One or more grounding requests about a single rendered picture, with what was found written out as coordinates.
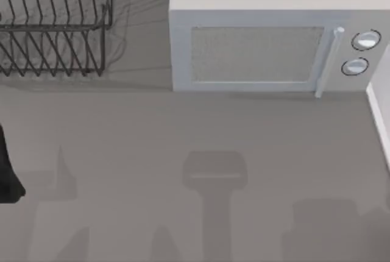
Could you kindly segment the microwave oven door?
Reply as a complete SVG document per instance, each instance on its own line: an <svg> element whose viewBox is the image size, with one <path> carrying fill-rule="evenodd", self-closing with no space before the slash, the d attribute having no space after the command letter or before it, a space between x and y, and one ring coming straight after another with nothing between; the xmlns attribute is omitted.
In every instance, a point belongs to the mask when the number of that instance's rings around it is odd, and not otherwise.
<svg viewBox="0 0 390 262"><path fill-rule="evenodd" d="M324 11L171 10L173 88L312 92L340 24Z"/></svg>

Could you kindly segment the round microwave knob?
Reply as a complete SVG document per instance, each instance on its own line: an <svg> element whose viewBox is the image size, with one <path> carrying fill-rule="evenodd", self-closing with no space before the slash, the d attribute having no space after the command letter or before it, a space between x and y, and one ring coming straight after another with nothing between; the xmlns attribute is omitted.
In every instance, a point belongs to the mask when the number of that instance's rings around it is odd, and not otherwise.
<svg viewBox="0 0 390 262"><path fill-rule="evenodd" d="M360 52L368 51L381 42L381 33L376 30L357 33L351 41L352 47Z"/></svg>
<svg viewBox="0 0 390 262"><path fill-rule="evenodd" d="M348 60L342 64L341 72L345 76L359 76L366 72L369 67L369 61L365 58L356 58Z"/></svg>

